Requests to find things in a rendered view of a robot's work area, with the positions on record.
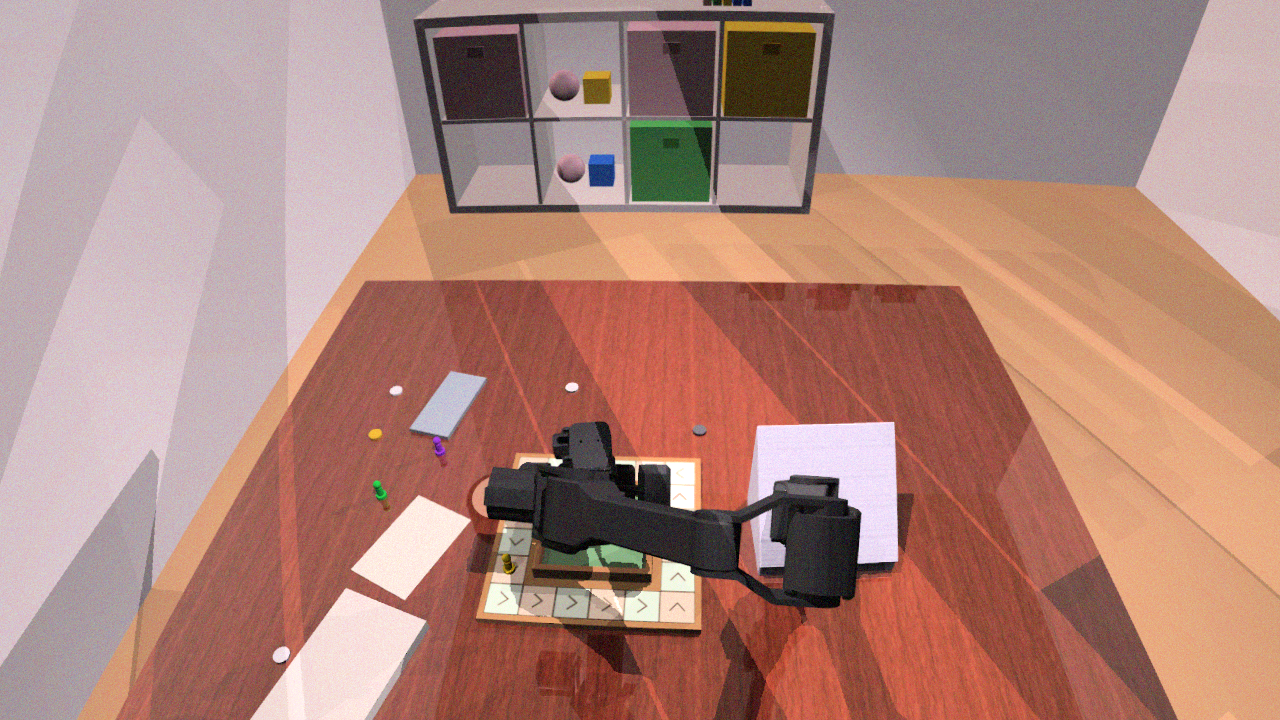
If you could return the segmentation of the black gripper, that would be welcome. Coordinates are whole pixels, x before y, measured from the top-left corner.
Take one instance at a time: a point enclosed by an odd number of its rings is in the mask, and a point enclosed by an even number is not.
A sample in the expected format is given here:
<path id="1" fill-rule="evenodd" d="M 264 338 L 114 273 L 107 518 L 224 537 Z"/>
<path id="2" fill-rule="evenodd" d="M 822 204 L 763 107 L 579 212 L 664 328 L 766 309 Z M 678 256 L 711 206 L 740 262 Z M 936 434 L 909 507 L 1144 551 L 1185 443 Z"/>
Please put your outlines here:
<path id="1" fill-rule="evenodd" d="M 538 471 L 538 465 L 550 465 L 550 462 L 524 462 L 520 470 Z M 637 486 L 635 480 L 635 468 L 630 464 L 616 464 L 618 477 L 611 477 L 609 471 L 594 471 L 604 480 L 613 480 L 625 497 L 671 506 L 671 468 L 667 464 L 643 464 L 637 468 Z"/>

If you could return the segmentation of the white flat rectangular card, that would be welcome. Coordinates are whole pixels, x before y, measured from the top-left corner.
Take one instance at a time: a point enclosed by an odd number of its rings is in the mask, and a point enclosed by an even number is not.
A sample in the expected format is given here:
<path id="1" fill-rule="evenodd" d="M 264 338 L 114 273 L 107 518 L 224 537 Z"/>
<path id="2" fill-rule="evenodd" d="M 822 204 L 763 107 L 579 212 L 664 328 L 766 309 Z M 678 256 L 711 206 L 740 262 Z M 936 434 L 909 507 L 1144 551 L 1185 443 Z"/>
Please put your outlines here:
<path id="1" fill-rule="evenodd" d="M 419 495 L 351 570 L 406 600 L 468 521 Z"/>

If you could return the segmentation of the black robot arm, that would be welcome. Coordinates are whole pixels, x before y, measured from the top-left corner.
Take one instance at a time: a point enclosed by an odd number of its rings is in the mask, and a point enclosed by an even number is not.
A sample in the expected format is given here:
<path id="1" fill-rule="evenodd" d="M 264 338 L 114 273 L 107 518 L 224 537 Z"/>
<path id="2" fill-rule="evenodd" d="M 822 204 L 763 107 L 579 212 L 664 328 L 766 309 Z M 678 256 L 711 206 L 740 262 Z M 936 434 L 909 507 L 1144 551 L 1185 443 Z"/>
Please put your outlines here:
<path id="1" fill-rule="evenodd" d="M 685 510 L 625 497 L 605 421 L 575 423 L 552 436 L 568 468 L 492 468 L 488 519 L 527 521 L 541 547 L 579 553 L 616 544 L 690 566 L 692 575 L 740 582 L 773 605 L 833 609 L 856 592 L 861 511 L 838 498 L 840 478 L 790 475 L 773 495 L 739 511 Z M 785 544 L 783 589 L 739 568 L 741 525 L 772 510 L 771 542 Z"/>

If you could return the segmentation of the white square ring of arrow tiles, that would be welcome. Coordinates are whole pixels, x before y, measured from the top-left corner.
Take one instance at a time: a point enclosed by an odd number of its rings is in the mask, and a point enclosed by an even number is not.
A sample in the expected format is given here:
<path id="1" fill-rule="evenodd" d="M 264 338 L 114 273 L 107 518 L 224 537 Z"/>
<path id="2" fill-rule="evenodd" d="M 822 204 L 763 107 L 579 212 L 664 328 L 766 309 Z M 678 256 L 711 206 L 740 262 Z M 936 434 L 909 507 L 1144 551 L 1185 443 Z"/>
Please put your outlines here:
<path id="1" fill-rule="evenodd" d="M 512 469 L 518 468 L 520 457 L 556 457 L 556 454 L 516 454 Z M 700 509 L 700 492 L 701 492 L 701 457 L 698 459 L 676 459 L 676 457 L 614 457 L 614 461 L 649 461 L 649 462 L 695 462 L 695 489 L 696 501 L 695 510 Z M 612 620 L 588 620 L 588 619 L 566 619 L 566 618 L 544 618 L 544 616 L 521 616 L 521 615 L 499 615 L 495 612 L 483 612 L 486 602 L 486 594 L 489 592 L 489 585 L 492 582 L 492 573 L 495 566 L 497 551 L 500 543 L 500 536 L 504 529 L 504 521 L 499 521 L 495 541 L 492 548 L 492 559 L 486 569 L 485 583 L 483 587 L 483 594 L 479 601 L 477 609 L 477 623 L 492 623 L 497 625 L 518 625 L 518 626 L 543 626 L 543 628 L 563 628 L 563 629 L 586 629 L 586 630 L 607 630 L 607 632 L 652 632 L 652 633 L 675 633 L 675 634 L 701 634 L 701 577 L 695 575 L 695 624 L 678 624 L 678 623 L 634 623 L 634 621 L 612 621 Z M 527 571 L 524 584 L 527 585 L 550 585 L 550 587 L 573 587 L 573 588 L 599 588 L 599 589 L 623 589 L 623 591 L 660 591 L 660 571 L 662 571 L 662 559 L 653 556 L 652 568 L 652 583 L 630 583 L 630 582 L 582 582 L 577 579 L 556 579 L 556 578 L 532 578 L 532 559 L 536 550 L 538 541 L 532 538 L 531 550 L 529 553 Z"/>

